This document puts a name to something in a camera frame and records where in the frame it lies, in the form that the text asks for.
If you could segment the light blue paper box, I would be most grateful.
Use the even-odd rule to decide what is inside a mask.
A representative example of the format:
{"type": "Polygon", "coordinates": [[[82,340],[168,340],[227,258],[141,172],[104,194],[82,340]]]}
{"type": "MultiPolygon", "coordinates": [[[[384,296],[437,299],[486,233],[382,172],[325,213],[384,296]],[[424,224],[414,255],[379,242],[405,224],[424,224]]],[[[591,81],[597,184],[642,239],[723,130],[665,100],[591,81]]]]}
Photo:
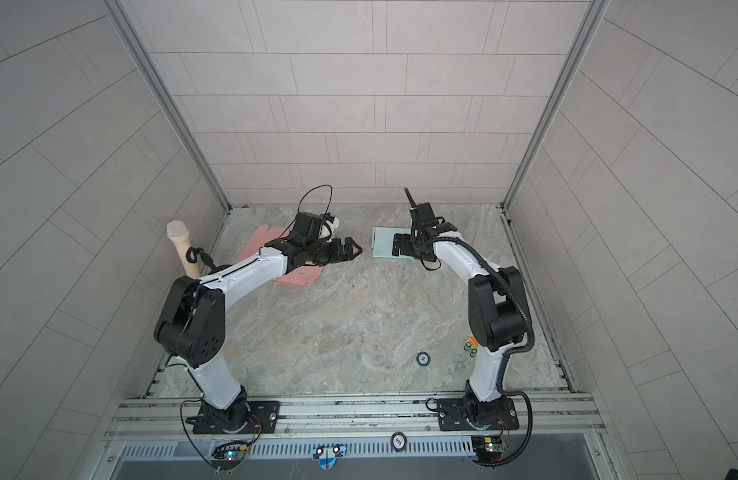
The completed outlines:
{"type": "Polygon", "coordinates": [[[394,246],[394,238],[397,234],[408,234],[408,228],[395,227],[378,227],[373,228],[372,234],[372,257],[383,259],[410,259],[410,256],[403,255],[399,247],[394,246]]]}

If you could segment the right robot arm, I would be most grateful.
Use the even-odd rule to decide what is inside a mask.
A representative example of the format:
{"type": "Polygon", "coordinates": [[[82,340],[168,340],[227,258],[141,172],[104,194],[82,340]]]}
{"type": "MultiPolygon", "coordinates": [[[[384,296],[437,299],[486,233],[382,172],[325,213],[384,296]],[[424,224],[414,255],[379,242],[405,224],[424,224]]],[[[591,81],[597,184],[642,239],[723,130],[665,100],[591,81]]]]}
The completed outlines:
{"type": "Polygon", "coordinates": [[[456,227],[435,214],[412,213],[411,231],[394,236],[393,252],[422,263],[449,266],[466,283],[468,324],[478,343],[475,366],[466,382],[462,411],[478,429],[495,424],[517,429],[511,400],[519,391],[504,387],[509,359],[534,347],[535,335],[519,270],[487,261],[456,227]]]}

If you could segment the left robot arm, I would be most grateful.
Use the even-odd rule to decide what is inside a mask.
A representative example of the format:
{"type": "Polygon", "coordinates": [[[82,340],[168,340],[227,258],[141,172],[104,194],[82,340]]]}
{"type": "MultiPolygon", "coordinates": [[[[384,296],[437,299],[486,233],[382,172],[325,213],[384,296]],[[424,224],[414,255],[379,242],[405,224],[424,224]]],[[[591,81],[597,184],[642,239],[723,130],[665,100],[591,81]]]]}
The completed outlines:
{"type": "Polygon", "coordinates": [[[184,367],[201,390],[195,434],[271,433],[275,421],[257,416],[245,388],[223,356],[226,312],[237,301],[297,268],[352,261],[362,248],[350,237],[309,240],[291,234],[257,254],[212,274],[175,280],[154,329],[154,339],[184,367]]]}

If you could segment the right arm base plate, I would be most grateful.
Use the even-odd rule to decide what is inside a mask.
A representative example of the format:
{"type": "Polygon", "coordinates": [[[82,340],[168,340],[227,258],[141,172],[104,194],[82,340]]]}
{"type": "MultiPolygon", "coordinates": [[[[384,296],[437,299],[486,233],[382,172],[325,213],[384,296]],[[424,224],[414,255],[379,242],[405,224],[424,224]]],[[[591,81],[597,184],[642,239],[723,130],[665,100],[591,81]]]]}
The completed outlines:
{"type": "Polygon", "coordinates": [[[517,430],[520,423],[514,402],[501,397],[480,402],[475,397],[434,400],[441,431],[517,430]]]}

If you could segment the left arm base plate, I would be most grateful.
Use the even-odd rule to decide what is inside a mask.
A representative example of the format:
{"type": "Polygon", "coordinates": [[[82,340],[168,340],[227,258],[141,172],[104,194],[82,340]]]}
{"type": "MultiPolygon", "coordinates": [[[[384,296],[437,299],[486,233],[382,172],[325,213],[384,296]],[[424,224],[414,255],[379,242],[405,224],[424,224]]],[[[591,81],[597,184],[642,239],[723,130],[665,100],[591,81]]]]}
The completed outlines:
{"type": "Polygon", "coordinates": [[[274,433],[280,407],[278,401],[244,401],[219,410],[202,401],[198,414],[187,417],[185,423],[199,435],[274,433]]]}

